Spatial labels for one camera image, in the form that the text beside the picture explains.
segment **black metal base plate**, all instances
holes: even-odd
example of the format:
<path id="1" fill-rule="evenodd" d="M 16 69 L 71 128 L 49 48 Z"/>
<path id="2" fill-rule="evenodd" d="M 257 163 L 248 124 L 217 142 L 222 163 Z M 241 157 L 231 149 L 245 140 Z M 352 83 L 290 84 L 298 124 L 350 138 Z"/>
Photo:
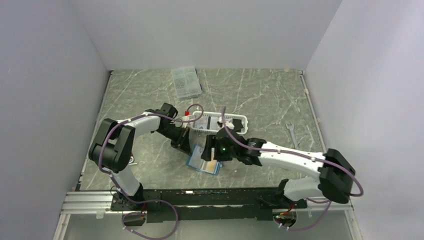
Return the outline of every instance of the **black metal base plate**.
<path id="1" fill-rule="evenodd" d="M 161 193 L 159 191 L 147 191 L 144 193 L 145 200 L 161 199 Z M 131 209 L 122 199 L 119 199 L 118 194 L 113 195 L 112 204 L 110 206 L 111 211 L 141 211 L 143 204 L 140 204 L 136 209 Z M 149 202 L 146 203 L 144 210 L 146 211 L 158 211 L 161 209 L 160 202 Z"/>

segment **white basket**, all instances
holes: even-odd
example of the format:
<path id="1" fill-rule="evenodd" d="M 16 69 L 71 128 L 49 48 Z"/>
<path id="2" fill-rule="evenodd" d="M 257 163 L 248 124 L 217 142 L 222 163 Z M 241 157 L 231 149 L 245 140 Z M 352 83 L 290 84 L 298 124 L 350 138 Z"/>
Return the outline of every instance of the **white basket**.
<path id="1" fill-rule="evenodd" d="M 202 111 L 194 111 L 192 113 L 193 116 L 198 117 L 200 114 L 202 113 Z M 208 117 L 215 117 L 218 118 L 221 117 L 221 113 L 220 112 L 212 112 L 212 111 L 204 111 L 203 112 L 203 116 L 202 119 L 204 118 L 208 118 Z M 244 115 L 238 115 L 238 114 L 230 114 L 230 113 L 225 113 L 224 115 L 225 119 L 238 119 L 241 120 L 241 124 L 243 125 L 243 129 L 241 129 L 240 132 L 237 132 L 239 135 L 243 135 L 246 134 L 248 131 L 248 118 Z M 200 121 L 197 120 L 195 122 L 191 122 L 190 123 L 190 128 L 193 129 L 194 131 L 197 132 L 204 132 L 204 133 L 217 133 L 219 130 L 213 130 L 213 129 L 203 129 L 203 128 L 198 128 L 196 127 L 197 122 Z"/>

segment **wrench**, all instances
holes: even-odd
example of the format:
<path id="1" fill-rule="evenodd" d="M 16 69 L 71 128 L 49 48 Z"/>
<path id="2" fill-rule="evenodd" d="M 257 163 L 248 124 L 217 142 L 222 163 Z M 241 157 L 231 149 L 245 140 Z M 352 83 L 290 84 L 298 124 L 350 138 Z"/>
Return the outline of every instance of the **wrench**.
<path id="1" fill-rule="evenodd" d="M 290 136 L 291 136 L 291 140 L 293 141 L 294 144 L 294 149 L 298 150 L 299 146 L 298 146 L 298 141 L 296 140 L 296 135 L 295 135 L 295 125 L 293 125 L 293 123 L 288 122 L 285 124 L 285 127 L 290 130 Z"/>
<path id="2" fill-rule="evenodd" d="M 133 157 L 133 156 L 131 156 L 131 157 L 129 158 L 128 165 L 137 165 L 137 163 L 135 162 L 135 159 L 134 159 L 134 157 Z"/>

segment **clear plastic box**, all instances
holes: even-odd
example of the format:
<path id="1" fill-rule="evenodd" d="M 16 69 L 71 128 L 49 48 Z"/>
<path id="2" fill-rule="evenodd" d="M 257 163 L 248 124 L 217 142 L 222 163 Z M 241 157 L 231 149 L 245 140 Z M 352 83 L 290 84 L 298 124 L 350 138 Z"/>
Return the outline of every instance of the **clear plastic box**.
<path id="1" fill-rule="evenodd" d="M 195 98 L 202 93 L 199 78 L 194 66 L 172 69 L 176 97 L 179 100 Z"/>

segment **gray wall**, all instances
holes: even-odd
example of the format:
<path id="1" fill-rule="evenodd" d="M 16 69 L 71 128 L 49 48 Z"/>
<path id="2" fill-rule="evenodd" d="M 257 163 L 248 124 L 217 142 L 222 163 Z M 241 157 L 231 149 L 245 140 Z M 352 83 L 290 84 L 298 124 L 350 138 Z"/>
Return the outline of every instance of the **gray wall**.
<path id="1" fill-rule="evenodd" d="M 108 69 L 305 69 L 342 0 L 71 0 Z"/>
<path id="2" fill-rule="evenodd" d="M 344 0 L 306 69 L 328 147 L 357 170 L 366 240 L 424 236 L 424 2 Z"/>
<path id="3" fill-rule="evenodd" d="M 52 239 L 108 72 L 67 0 L 0 4 L 0 239 Z"/>

